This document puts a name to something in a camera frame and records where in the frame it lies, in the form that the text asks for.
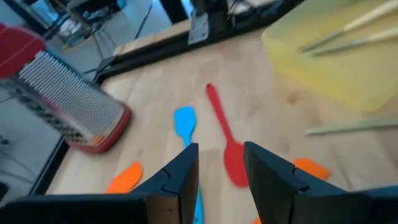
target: wooden table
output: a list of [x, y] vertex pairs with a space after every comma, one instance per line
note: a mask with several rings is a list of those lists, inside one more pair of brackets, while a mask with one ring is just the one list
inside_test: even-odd
[[[125, 44], [117, 54], [178, 34], [183, 22]], [[309, 157], [332, 170], [328, 181], [346, 190], [398, 184], [397, 130], [304, 136], [307, 128], [333, 121], [386, 117], [398, 112], [395, 98], [375, 114], [363, 115], [274, 75], [262, 48], [262, 30], [209, 45], [106, 80], [103, 89], [126, 102], [134, 121], [107, 153], [70, 149], [48, 194], [101, 194], [132, 162], [144, 168], [141, 182], [172, 160], [183, 142], [174, 132], [174, 110], [192, 105], [197, 116], [200, 184], [206, 223], [250, 223], [256, 216], [248, 188], [231, 184], [223, 166], [225, 138], [205, 93], [213, 83], [240, 141], [254, 141], [287, 159]]]

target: red spatula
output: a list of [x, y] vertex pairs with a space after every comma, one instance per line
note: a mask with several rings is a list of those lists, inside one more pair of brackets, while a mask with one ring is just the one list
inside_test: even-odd
[[224, 150], [225, 169], [233, 184], [238, 187], [247, 187], [249, 184], [248, 178], [246, 177], [246, 171], [244, 169], [243, 144], [237, 142], [237, 140], [232, 136], [215, 87], [210, 83], [207, 84], [206, 92], [226, 138], [226, 147]]

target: orange object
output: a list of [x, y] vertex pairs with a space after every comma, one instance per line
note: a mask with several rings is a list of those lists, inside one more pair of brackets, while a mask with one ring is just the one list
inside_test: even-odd
[[91, 143], [93, 143], [93, 144], [99, 144], [104, 138], [105, 138], [105, 135], [104, 135], [104, 134], [102, 134], [102, 135], [100, 135], [100, 136], [93, 137], [93, 138], [91, 139]]
[[126, 194], [141, 180], [142, 167], [139, 162], [134, 162], [121, 174], [116, 176], [106, 189], [106, 194]]
[[295, 159], [293, 160], [293, 164], [321, 180], [326, 180], [331, 173], [331, 171], [324, 166], [319, 165], [308, 158]]
[[261, 224], [261, 220], [259, 217], [255, 218], [252, 224]]

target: wooden stick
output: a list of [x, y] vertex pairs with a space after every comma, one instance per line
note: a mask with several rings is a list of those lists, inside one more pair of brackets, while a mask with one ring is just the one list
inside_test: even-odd
[[305, 131], [305, 135], [337, 133], [341, 131], [355, 131], [371, 128], [388, 128], [398, 126], [398, 118], [369, 119], [363, 121], [346, 122], [341, 124], [326, 124]]
[[327, 54], [330, 52], [335, 52], [335, 51], [344, 50], [344, 49], [353, 48], [353, 47], [359, 47], [359, 46], [362, 46], [365, 44], [370, 44], [373, 42], [378, 42], [378, 41], [390, 39], [393, 37], [398, 37], [398, 28], [385, 30], [385, 31], [377, 33], [377, 34], [370, 35], [369, 37], [354, 40], [354, 41], [351, 41], [351, 42], [348, 42], [345, 44], [340, 44], [340, 45], [336, 45], [336, 46], [332, 46], [332, 47], [319, 48], [319, 49], [313, 50], [311, 52], [311, 54], [312, 55], [324, 55], [324, 54]]
[[354, 21], [346, 24], [341, 30], [334, 32], [332, 34], [325, 35], [320, 39], [314, 40], [313, 42], [304, 45], [301, 47], [302, 52], [307, 52], [309, 50], [314, 49], [326, 42], [331, 41], [353, 29], [359, 28], [371, 21], [374, 21], [382, 16], [387, 15], [388, 13], [398, 9], [398, 0], [390, 0], [381, 4], [379, 7], [373, 9], [372, 11], [368, 12], [367, 14], [355, 19]]

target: yellow container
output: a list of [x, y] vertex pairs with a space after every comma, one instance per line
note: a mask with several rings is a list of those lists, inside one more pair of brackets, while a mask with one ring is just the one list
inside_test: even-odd
[[[398, 91], [398, 38], [324, 56], [299, 48], [340, 30], [385, 0], [306, 0], [262, 35], [277, 73], [361, 111], [379, 109]], [[353, 30], [322, 47], [398, 27], [398, 11]]]

